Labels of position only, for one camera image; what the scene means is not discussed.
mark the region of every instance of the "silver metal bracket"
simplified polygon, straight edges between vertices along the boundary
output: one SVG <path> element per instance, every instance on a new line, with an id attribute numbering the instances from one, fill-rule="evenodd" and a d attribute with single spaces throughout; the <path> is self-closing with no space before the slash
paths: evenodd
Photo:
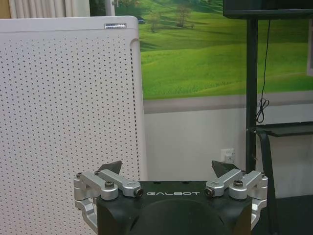
<path id="1" fill-rule="evenodd" d="M 245 175 L 242 180 L 234 181 L 234 183 L 229 186 L 229 196 L 237 200 L 246 199 L 248 192 L 259 184 L 261 179 L 261 172 L 253 170 L 248 175 Z"/>
<path id="2" fill-rule="evenodd" d="M 243 176 L 241 170 L 232 169 L 215 181 L 208 181 L 205 184 L 205 193 L 210 197 L 220 197 L 224 195 L 224 190 L 229 187 L 234 180 L 239 180 Z"/>
<path id="3" fill-rule="evenodd" d="M 124 177 L 107 169 L 99 171 L 97 175 L 103 180 L 111 181 L 116 184 L 123 192 L 124 196 L 141 197 L 143 195 L 143 189 L 138 181 L 125 179 Z"/>
<path id="4" fill-rule="evenodd" d="M 242 174 L 240 170 L 232 169 L 217 180 L 206 182 L 204 192 L 209 197 L 218 197 L 223 196 L 226 188 L 233 199 L 252 198 L 252 230 L 260 219 L 261 209 L 267 206 L 268 178 L 258 171 Z"/>
<path id="5" fill-rule="evenodd" d="M 75 207 L 82 211 L 84 221 L 96 234 L 98 233 L 97 215 L 93 204 L 98 196 L 103 200 L 114 200 L 118 197 L 117 185 L 106 182 L 93 172 L 78 173 L 74 178 Z"/>

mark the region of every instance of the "wall socket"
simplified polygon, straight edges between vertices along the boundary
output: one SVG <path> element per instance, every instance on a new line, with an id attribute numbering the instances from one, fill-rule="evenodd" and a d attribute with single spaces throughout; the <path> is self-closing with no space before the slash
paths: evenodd
<path id="1" fill-rule="evenodd" d="M 221 161 L 224 163 L 234 163 L 235 158 L 235 149 L 226 148 L 221 149 Z"/>

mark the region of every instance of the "wall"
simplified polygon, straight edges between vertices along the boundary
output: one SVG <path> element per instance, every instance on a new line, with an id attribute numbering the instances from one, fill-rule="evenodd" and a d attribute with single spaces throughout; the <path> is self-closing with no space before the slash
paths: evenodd
<path id="1" fill-rule="evenodd" d="M 266 122 L 313 121 L 313 104 L 268 107 Z M 235 148 L 245 166 L 245 109 L 146 114 L 149 180 L 209 180 L 212 160 Z M 313 194 L 313 137 L 271 138 L 278 197 Z M 258 169 L 262 170 L 260 148 Z"/>

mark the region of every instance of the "white curtain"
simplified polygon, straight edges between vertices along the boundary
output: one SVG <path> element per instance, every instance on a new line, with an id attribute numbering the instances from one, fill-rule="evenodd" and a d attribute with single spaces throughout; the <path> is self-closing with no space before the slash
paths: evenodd
<path id="1" fill-rule="evenodd" d="M 9 0 L 11 18 L 90 16 L 89 0 Z"/>

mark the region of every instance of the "black metal pole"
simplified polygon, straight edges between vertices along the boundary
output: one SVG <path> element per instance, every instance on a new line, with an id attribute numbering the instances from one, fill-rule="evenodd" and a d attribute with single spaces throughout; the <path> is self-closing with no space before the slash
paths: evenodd
<path id="1" fill-rule="evenodd" d="M 255 170 L 256 135 L 250 130 L 256 126 L 258 81 L 258 20 L 247 20 L 246 28 L 246 171 Z"/>

